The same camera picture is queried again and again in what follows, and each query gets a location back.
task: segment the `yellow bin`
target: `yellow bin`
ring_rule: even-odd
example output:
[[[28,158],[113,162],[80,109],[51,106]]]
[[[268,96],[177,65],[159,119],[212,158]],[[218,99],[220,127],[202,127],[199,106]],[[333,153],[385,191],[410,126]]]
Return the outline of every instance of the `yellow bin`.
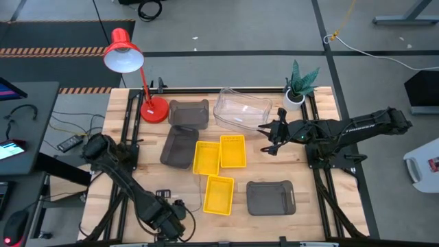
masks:
[[[235,180],[220,176],[207,178],[203,211],[219,215],[230,215],[232,211],[233,187]]]
[[[218,175],[220,171],[220,145],[210,141],[197,141],[193,157],[193,173]]]
[[[221,167],[240,168],[247,166],[246,140],[243,135],[222,135]]]

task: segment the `lamp arm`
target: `lamp arm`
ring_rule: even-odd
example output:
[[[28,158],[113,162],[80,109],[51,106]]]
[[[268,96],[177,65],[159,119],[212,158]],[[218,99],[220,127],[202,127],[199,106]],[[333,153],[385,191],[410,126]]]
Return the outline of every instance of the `lamp arm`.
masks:
[[[143,71],[143,67],[140,68],[140,75],[142,76],[143,88],[145,89],[145,93],[146,93],[146,102],[151,108],[152,107],[151,96],[150,96],[150,91],[148,90],[148,84],[146,83],[146,77],[145,77],[145,72]]]

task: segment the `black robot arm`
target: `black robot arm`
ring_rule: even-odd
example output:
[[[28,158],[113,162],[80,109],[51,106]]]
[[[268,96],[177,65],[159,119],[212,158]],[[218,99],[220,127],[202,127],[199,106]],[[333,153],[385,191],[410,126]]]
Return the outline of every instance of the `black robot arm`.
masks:
[[[369,115],[347,120],[296,120],[286,123],[287,112],[278,110],[279,120],[260,126],[270,128],[270,133],[260,130],[273,145],[261,149],[271,155],[288,142],[316,145],[320,159],[328,161],[342,148],[379,134],[404,134],[412,126],[400,110],[387,108]]]
[[[183,236],[185,227],[180,223],[186,216],[185,205],[177,200],[170,205],[166,199],[146,191],[126,170],[130,154],[123,144],[106,135],[96,134],[83,148],[83,157],[94,170],[102,170],[121,188],[121,192],[134,203],[138,220],[153,230],[158,229],[169,241]]]

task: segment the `gray floor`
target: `gray floor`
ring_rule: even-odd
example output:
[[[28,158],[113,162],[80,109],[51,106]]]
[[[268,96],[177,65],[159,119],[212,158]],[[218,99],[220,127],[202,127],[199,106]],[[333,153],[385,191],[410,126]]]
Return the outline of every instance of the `gray floor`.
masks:
[[[103,19],[137,19],[133,9],[117,4],[117,0],[96,2]],[[340,38],[365,50],[439,49],[439,25],[377,27],[371,23],[376,15],[402,14],[414,2],[359,0]],[[318,3],[331,33],[339,27],[351,1]],[[0,20],[10,19],[18,4],[19,0],[0,1]],[[425,14],[439,14],[439,1],[433,1]],[[90,0],[27,0],[19,16],[22,21],[83,19],[97,19]],[[163,13],[157,20],[136,22],[133,42],[143,51],[322,50],[312,4],[305,0],[168,0],[163,2]],[[346,50],[339,43],[331,43],[331,48]],[[160,76],[172,87],[272,86],[283,85],[294,59],[303,71],[321,67],[316,84],[332,86],[324,56],[146,58],[145,71],[149,82]],[[437,56],[398,59],[414,67],[439,66]],[[416,72],[367,57],[336,57],[335,64],[351,117],[393,106],[403,110],[414,124],[403,136],[375,137],[359,144],[359,151],[369,156],[364,171],[381,238],[439,242],[435,232],[439,195],[416,191],[402,163],[404,153],[439,136],[438,117],[409,114],[403,83]],[[124,78],[129,87],[141,85],[138,73],[125,74]],[[107,101],[107,95],[60,95],[56,110],[104,114]],[[90,125],[90,117],[55,116],[86,129]],[[80,131],[54,120],[52,123],[57,128]],[[99,125],[102,120],[96,119],[94,126]],[[48,129],[46,140],[55,145],[68,137],[70,134]],[[42,151],[56,154],[46,144]],[[43,230],[53,231],[54,239],[32,240],[29,246],[74,242],[81,215],[82,209],[48,213]]]

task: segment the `red desk lamp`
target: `red desk lamp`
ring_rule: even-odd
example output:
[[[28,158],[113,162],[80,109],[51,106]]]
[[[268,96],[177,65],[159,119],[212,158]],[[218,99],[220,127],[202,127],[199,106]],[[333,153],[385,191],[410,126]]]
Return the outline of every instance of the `red desk lamp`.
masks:
[[[128,32],[122,28],[116,28],[111,33],[112,44],[108,46],[104,54],[104,63],[112,71],[118,73],[129,73],[140,69],[143,87],[146,92],[146,102],[142,104],[140,114],[142,118],[151,124],[157,124],[167,118],[169,105],[166,99],[161,97],[150,97],[146,84],[143,63],[145,58],[142,51],[130,42]]]

